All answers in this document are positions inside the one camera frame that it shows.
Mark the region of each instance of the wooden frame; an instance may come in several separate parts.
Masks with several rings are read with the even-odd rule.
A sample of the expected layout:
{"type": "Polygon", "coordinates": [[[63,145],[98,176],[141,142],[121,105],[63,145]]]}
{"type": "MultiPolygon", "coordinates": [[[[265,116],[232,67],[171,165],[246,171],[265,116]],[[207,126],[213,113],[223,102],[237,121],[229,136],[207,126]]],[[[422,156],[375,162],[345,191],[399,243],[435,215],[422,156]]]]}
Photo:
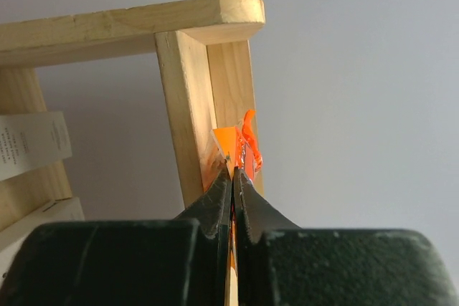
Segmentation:
{"type": "MultiPolygon", "coordinates": [[[[264,23],[261,0],[187,0],[2,24],[0,114],[46,111],[33,67],[156,51],[188,206],[210,130],[255,107],[248,39],[264,23]]],[[[0,230],[71,195],[62,162],[1,181],[0,230]]]]}

